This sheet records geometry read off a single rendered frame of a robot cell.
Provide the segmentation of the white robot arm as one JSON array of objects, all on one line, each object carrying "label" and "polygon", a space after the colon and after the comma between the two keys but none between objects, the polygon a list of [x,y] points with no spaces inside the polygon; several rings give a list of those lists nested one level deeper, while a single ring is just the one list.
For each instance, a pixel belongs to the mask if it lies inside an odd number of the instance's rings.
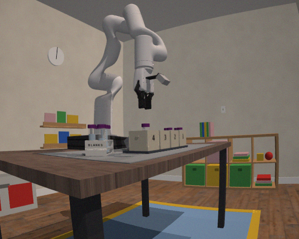
[{"label": "white robot arm", "polygon": [[129,34],[135,40],[135,69],[154,67],[153,62],[163,62],[167,58],[167,50],[163,40],[153,31],[145,27],[141,12],[135,4],[127,5],[123,17],[108,15],[102,22],[107,43],[102,60],[88,78],[88,85],[94,90],[107,91],[98,96],[94,104],[94,124],[110,125],[113,134],[113,99],[122,88],[123,80],[119,75],[104,73],[114,65],[119,57],[121,43],[116,32]]}]

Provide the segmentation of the beige bucket adapter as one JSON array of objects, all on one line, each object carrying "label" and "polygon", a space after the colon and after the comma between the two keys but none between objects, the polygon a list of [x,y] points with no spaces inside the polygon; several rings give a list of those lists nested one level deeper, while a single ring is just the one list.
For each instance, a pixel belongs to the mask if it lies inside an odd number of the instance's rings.
[{"label": "beige bucket adapter", "polygon": [[179,146],[185,146],[186,145],[186,131],[179,130],[178,136],[179,136]]},{"label": "beige bucket adapter", "polygon": [[159,150],[159,130],[129,131],[129,151]]},{"label": "beige bucket adapter", "polygon": [[170,148],[179,147],[178,130],[170,130]]},{"label": "beige bucket adapter", "polygon": [[159,130],[159,149],[170,148],[169,130]]}]

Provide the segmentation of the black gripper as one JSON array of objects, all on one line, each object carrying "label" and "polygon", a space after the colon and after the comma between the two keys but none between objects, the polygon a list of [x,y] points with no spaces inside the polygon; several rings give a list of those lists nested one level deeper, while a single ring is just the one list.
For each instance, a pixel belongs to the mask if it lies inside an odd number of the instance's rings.
[{"label": "black gripper", "polygon": [[[151,100],[154,95],[153,79],[149,80],[146,77],[153,76],[152,68],[142,67],[135,69],[134,73],[134,91],[139,100],[139,109],[151,109]],[[149,93],[148,93],[149,92]],[[147,96],[148,95],[148,96]]]}]

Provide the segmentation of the white tube rack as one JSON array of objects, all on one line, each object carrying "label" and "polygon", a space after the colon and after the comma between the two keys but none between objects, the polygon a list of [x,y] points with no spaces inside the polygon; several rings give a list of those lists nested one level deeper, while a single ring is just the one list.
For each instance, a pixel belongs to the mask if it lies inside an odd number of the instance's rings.
[{"label": "white tube rack", "polygon": [[[106,147],[106,141],[111,141],[111,147]],[[113,140],[85,140],[85,156],[108,156],[113,153]]]}]

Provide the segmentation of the grey flat mat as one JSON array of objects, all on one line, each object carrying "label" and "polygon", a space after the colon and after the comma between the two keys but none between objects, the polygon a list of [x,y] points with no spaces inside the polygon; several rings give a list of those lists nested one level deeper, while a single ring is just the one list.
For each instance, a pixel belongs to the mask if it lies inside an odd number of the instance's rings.
[{"label": "grey flat mat", "polygon": [[[150,153],[150,154],[140,154],[140,153],[123,153],[125,148],[114,149],[114,153],[108,156],[85,156],[85,153],[80,151],[68,151],[68,152],[52,152],[52,153],[38,153],[42,155],[65,157],[65,158],[74,158],[74,159],[83,159],[83,160],[92,160],[92,161],[102,161],[102,162],[113,162],[113,163],[125,163],[132,164],[137,162],[142,162],[146,160],[156,159],[160,157],[165,157],[169,155],[174,155],[186,151],[191,151],[190,149],[194,148],[198,144],[187,144],[188,147],[173,149],[168,151]],[[192,149],[195,150],[195,149]],[[116,154],[115,154],[116,153]],[[117,155],[119,154],[119,155]]]}]

